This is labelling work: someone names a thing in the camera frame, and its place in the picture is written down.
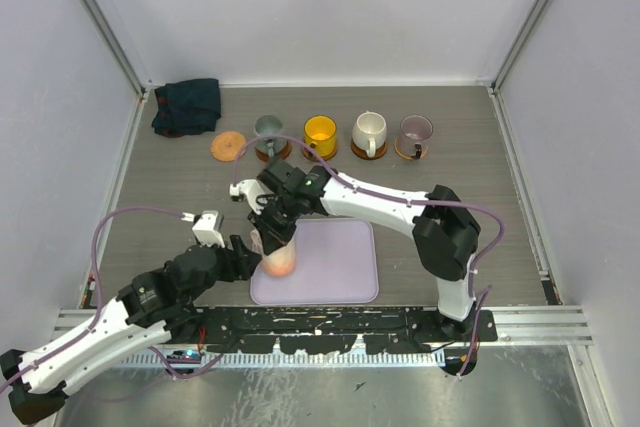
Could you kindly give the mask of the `woven rattan coaster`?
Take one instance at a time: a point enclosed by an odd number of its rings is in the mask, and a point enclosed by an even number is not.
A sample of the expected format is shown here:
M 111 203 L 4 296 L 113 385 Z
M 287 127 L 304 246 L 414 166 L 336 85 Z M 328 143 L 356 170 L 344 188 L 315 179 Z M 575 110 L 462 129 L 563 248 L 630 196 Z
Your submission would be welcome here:
M 221 162 L 232 162 L 243 155 L 247 140 L 237 131 L 225 131 L 217 135 L 210 144 L 210 152 L 214 159 Z
M 424 158 L 429 150 L 428 146 L 421 143 L 402 143 L 398 139 L 394 141 L 395 152 L 403 159 L 417 161 Z

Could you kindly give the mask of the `white ceramic mug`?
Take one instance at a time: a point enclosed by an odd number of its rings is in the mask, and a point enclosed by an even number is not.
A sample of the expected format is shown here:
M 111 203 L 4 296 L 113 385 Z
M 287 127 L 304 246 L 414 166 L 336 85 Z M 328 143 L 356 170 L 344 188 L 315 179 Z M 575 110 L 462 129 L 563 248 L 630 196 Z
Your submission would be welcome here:
M 381 114 L 364 112 L 358 116 L 352 129 L 352 142 L 367 159 L 376 157 L 386 141 L 387 123 Z

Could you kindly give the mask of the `grey ceramic mug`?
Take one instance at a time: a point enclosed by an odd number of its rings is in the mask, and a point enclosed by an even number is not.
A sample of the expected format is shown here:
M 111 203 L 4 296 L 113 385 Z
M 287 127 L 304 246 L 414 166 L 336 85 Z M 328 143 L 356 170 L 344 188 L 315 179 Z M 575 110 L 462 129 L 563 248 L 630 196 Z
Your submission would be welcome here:
M 284 133 L 283 122 L 274 115 L 260 117 L 254 125 L 254 134 L 261 137 L 255 143 L 257 152 L 266 155 L 268 158 L 274 157 L 285 149 L 287 140 L 282 138 Z

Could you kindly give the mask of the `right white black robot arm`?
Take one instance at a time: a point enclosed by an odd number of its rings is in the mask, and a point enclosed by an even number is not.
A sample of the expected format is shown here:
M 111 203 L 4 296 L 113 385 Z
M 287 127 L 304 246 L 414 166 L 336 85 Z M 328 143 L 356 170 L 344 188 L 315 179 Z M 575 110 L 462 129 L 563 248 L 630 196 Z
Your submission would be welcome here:
M 305 172 L 274 157 L 255 178 L 231 186 L 229 193 L 250 206 L 248 219 L 267 254 L 288 245 L 298 219 L 311 214 L 357 218 L 411 238 L 422 267 L 436 279 L 442 335 L 459 341 L 473 330 L 479 302 L 470 275 L 481 227 L 451 189 L 383 188 L 326 166 Z

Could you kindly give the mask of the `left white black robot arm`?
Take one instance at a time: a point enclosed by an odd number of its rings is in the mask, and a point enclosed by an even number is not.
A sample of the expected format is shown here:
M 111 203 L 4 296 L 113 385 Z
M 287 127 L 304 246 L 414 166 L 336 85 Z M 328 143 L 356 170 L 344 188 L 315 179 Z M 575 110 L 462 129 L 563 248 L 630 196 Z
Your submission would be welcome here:
M 237 235 L 228 247 L 194 245 L 137 275 L 91 319 L 49 344 L 3 353 L 13 414 L 24 425 L 35 424 L 129 355 L 173 340 L 191 342 L 202 323 L 195 300 L 218 282 L 250 279 L 260 261 Z

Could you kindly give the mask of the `brown wooden coaster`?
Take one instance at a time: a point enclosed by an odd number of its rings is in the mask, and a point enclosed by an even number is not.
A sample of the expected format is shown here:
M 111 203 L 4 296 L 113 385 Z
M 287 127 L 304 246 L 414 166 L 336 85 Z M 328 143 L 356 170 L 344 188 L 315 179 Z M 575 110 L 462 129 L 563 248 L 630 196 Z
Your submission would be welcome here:
M 338 152 L 338 141 L 335 139 L 325 139 L 318 142 L 306 143 L 301 147 L 303 156 L 313 162 L 319 159 L 328 161 L 332 159 Z
M 368 142 L 366 147 L 368 148 L 369 145 L 372 145 L 373 147 L 376 147 L 376 143 L 375 142 Z M 360 146 L 358 146 L 354 140 L 351 140 L 351 151 L 352 153 L 358 157 L 361 158 L 363 160 L 367 160 L 367 161 L 373 161 L 373 160 L 378 160 L 380 158 L 382 158 L 388 151 L 388 142 L 385 141 L 382 146 L 380 148 L 378 148 L 375 152 L 373 156 L 369 156 L 369 150 L 366 149 L 362 149 Z
M 286 159 L 292 151 L 292 143 L 286 139 L 271 139 L 258 142 L 254 148 L 256 156 L 263 162 L 268 162 L 274 156 Z

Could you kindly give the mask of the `yellow glass mug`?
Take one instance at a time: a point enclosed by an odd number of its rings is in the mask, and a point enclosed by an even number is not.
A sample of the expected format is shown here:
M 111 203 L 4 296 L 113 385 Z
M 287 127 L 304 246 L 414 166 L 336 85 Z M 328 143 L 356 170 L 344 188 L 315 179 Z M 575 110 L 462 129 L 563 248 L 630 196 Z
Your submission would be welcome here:
M 336 122 L 326 115 L 309 118 L 304 125 L 304 141 L 311 143 L 325 139 L 337 140 Z

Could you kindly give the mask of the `pink ceramic mug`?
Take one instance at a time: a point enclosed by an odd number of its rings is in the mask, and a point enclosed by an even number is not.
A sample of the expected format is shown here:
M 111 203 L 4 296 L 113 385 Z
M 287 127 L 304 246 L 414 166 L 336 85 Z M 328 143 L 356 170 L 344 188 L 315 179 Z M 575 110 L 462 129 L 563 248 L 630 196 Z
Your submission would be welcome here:
M 282 277 L 291 274 L 296 268 L 296 244 L 291 240 L 284 247 L 277 249 L 271 254 L 263 251 L 262 240 L 259 232 L 253 229 L 250 232 L 252 248 L 261 255 L 261 268 L 273 277 Z

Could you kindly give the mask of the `lilac plastic tray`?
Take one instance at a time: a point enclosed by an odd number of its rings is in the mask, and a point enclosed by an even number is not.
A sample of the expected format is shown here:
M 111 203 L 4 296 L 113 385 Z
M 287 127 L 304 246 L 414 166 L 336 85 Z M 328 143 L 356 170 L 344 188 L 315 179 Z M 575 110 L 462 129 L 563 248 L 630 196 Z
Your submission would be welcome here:
M 261 306 L 365 304 L 379 294 L 374 232 L 351 218 L 306 219 L 294 236 L 296 267 L 275 277 L 258 268 L 251 299 Z

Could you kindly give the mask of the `purple glass mug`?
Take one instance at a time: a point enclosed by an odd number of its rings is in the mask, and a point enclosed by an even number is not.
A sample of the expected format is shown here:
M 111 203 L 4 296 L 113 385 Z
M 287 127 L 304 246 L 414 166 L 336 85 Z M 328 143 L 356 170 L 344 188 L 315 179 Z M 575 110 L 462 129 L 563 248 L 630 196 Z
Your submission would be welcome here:
M 413 114 L 401 121 L 396 139 L 405 144 L 421 143 L 423 146 L 428 146 L 433 132 L 433 124 L 428 118 Z

